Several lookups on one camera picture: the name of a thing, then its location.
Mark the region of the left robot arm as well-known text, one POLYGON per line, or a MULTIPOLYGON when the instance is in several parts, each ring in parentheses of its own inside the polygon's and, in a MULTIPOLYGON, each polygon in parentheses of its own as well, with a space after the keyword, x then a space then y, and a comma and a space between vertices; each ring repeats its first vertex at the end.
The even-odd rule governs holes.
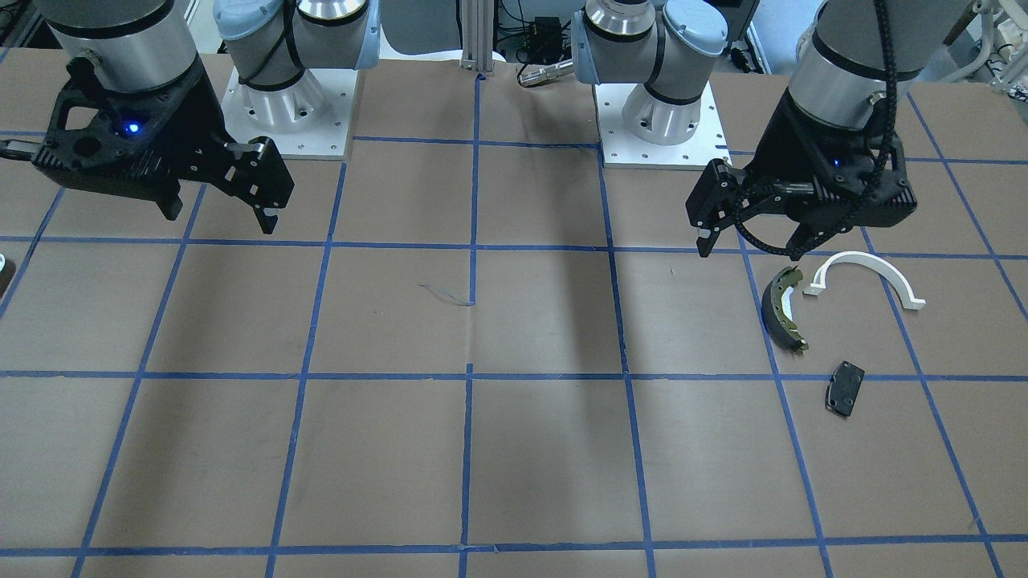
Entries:
MULTIPOLYGON (((855 227, 895 226, 917 201, 896 134, 900 100, 965 1, 827 1, 771 120, 743 168, 705 165, 684 204, 708 256, 734 227, 769 254, 800 259, 855 227)), ((705 1, 587 1, 570 19, 575 76, 629 84, 622 117, 655 145, 699 125, 717 56, 729 44, 705 1)))

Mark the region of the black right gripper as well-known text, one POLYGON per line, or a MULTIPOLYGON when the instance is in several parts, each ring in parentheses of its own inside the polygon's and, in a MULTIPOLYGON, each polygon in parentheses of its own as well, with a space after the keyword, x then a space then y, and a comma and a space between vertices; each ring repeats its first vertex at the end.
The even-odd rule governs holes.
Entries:
POLYGON ((182 208, 181 181, 213 184, 273 233, 295 182, 269 136, 231 142, 199 56, 162 87, 136 94, 104 88, 97 63, 67 63, 36 169, 62 187, 154 202, 169 220, 182 208))

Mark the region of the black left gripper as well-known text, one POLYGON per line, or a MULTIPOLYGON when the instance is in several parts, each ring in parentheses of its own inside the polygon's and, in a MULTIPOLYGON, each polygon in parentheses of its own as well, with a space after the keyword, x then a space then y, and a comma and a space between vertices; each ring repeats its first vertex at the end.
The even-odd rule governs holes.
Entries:
POLYGON ((687 218, 698 230, 706 258, 727 228, 761 214, 783 214, 798 224, 785 246, 743 238, 769 254, 799 258, 853 227, 895 226, 918 207, 895 132, 897 95, 888 92, 856 131, 834 128, 801 110, 790 92, 776 107, 752 161, 736 169, 725 160, 705 165, 689 197, 687 218))

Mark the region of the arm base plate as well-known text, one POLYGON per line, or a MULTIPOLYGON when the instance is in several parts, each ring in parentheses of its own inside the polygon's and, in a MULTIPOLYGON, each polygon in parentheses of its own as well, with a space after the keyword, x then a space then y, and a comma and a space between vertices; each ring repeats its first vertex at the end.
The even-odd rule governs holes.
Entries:
POLYGON ((233 70, 222 98, 235 141, 268 136, 287 160, 344 161, 360 72, 309 69, 293 87, 261 92, 238 83, 233 70))
POLYGON ((658 101, 641 84, 599 84, 594 96, 607 167, 701 171, 731 160, 710 84, 687 105, 658 101))

